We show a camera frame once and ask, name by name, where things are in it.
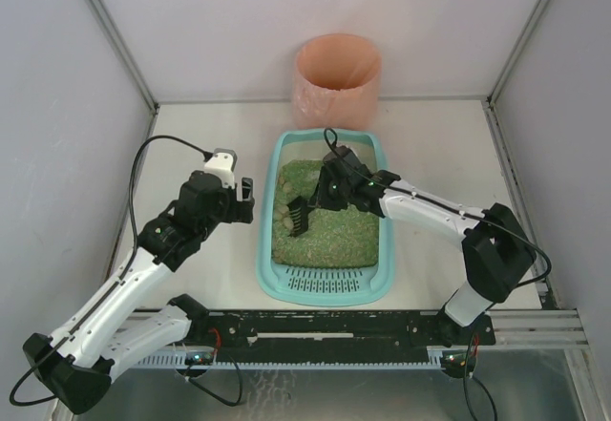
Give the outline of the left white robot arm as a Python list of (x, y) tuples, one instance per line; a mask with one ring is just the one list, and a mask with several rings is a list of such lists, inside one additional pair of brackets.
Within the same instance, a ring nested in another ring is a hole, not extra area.
[(178, 198), (143, 226), (126, 261), (94, 296), (52, 334), (26, 340), (32, 373), (72, 413), (82, 414), (123, 372), (158, 349), (208, 338), (209, 312), (187, 294), (137, 326), (120, 326), (219, 224), (251, 223), (254, 203), (252, 179), (229, 186), (218, 174), (194, 171)]

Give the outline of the black litter scoop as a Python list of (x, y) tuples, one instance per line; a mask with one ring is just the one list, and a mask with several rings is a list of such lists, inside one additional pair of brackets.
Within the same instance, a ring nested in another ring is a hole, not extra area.
[(300, 196), (288, 204), (288, 216), (292, 221), (292, 229), (290, 230), (292, 238), (298, 238), (308, 230), (309, 214), (315, 207), (316, 198), (314, 196), (309, 199)]

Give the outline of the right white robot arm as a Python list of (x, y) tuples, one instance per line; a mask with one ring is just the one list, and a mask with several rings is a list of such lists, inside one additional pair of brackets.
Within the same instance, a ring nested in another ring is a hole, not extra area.
[(460, 250), (466, 280), (435, 316), (433, 332), (445, 346), (456, 344), (488, 309), (524, 286), (537, 257), (509, 207), (480, 209), (443, 200), (392, 172), (370, 171), (346, 146), (324, 157), (309, 204), (329, 211), (353, 206), (380, 219), (420, 225)]

